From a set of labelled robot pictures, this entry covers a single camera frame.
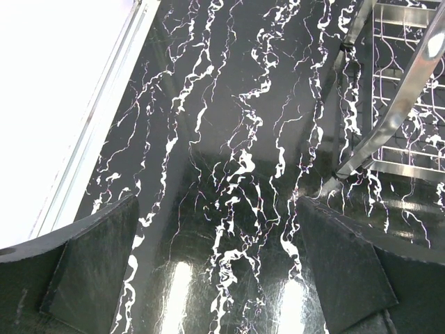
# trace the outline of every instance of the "curved metal bar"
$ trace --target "curved metal bar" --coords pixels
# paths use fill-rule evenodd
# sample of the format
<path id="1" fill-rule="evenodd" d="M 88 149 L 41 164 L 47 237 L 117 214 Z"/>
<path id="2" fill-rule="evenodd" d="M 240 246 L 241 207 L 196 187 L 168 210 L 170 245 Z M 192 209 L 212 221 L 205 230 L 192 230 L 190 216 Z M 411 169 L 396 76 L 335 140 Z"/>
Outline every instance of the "curved metal bar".
<path id="1" fill-rule="evenodd" d="M 426 29 L 399 82 L 396 95 L 377 125 L 336 170 L 346 179 L 366 158 L 384 145 L 402 125 L 445 51 L 445 0 Z"/>

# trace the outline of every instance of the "black marble surface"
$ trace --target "black marble surface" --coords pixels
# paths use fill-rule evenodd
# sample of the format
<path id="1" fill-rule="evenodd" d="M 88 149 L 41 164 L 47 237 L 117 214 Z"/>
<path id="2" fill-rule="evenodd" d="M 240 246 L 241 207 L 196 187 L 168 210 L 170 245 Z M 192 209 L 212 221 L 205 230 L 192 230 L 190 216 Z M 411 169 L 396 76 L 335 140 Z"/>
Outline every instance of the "black marble surface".
<path id="1" fill-rule="evenodd" d="M 331 178 L 339 94 L 316 100 L 355 4 L 162 0 L 77 216 L 128 193 L 140 202 L 112 333 L 327 333 L 299 196 L 445 248 L 444 184 Z M 354 66 L 349 54 L 351 132 Z"/>

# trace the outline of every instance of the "wire grid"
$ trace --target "wire grid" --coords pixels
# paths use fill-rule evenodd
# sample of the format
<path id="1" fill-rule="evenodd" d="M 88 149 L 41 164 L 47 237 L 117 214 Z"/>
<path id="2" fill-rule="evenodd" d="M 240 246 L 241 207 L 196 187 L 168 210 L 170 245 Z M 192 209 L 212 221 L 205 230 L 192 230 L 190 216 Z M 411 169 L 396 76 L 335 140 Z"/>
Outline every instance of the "wire grid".
<path id="1" fill-rule="evenodd" d="M 376 124 L 425 29 L 375 22 L 372 120 Z M 445 172 L 445 62 L 432 77 L 395 135 L 373 158 Z"/>

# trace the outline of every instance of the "white edge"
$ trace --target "white edge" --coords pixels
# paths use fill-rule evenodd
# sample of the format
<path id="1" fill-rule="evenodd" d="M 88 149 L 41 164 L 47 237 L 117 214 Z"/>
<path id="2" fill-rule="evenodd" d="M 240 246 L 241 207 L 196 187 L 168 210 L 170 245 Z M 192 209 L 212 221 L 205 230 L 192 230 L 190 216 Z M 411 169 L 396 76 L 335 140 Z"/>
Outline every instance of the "white edge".
<path id="1" fill-rule="evenodd" d="M 159 4 L 135 1 L 30 239 L 73 223 Z"/>

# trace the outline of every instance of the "metal rack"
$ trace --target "metal rack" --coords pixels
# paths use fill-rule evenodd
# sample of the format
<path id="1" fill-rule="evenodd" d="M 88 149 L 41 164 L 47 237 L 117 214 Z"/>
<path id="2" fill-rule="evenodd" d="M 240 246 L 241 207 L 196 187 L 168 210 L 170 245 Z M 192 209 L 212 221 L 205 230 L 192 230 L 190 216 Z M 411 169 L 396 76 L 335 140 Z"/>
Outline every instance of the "metal rack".
<path id="1" fill-rule="evenodd" d="M 362 137 L 334 164 L 337 177 L 362 166 L 444 181 L 445 2 L 434 10 L 365 0 L 356 17 L 370 19 L 353 20 L 322 90 L 326 99 L 363 30 L 369 55 L 362 75 Z"/>

